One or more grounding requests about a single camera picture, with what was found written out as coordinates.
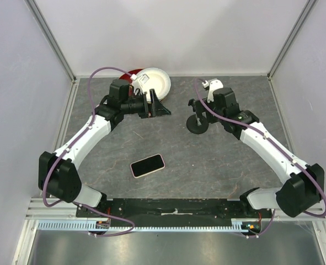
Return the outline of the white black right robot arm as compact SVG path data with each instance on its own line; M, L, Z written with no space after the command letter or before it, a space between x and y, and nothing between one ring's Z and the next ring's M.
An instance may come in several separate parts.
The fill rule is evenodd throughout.
M292 218L302 213L325 217L324 169L295 156L268 132L257 116L241 110L231 88L213 88L209 84L206 90L206 98L188 102L194 112L186 121L188 130L203 134L210 124L221 123L228 133L253 149L282 184L276 188L253 188L242 194L240 213L249 218L259 209L272 208Z

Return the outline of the black phone stand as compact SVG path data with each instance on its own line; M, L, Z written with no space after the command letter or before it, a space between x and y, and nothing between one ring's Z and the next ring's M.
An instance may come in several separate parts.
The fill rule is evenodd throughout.
M193 99L189 100L188 106L193 108ZM186 127L193 134L203 134L208 130L209 124L198 124L194 113L188 117Z

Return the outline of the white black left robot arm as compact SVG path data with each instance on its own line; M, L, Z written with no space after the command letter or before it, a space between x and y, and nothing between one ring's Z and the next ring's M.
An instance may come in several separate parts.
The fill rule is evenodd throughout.
M109 93L94 108L85 125L62 147L40 155L38 187L43 195L50 194L66 203L88 205L88 211L95 217L105 215L106 195L84 185L78 169L93 147L110 134L126 114L137 114L145 119L167 116L171 112L160 102L154 89L134 94L127 80L112 81Z

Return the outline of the pink smartphone black screen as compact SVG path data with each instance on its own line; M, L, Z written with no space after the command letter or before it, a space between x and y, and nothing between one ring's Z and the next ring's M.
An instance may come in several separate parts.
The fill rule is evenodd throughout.
M152 155L130 164L134 178L141 178L165 168L165 161L161 154Z

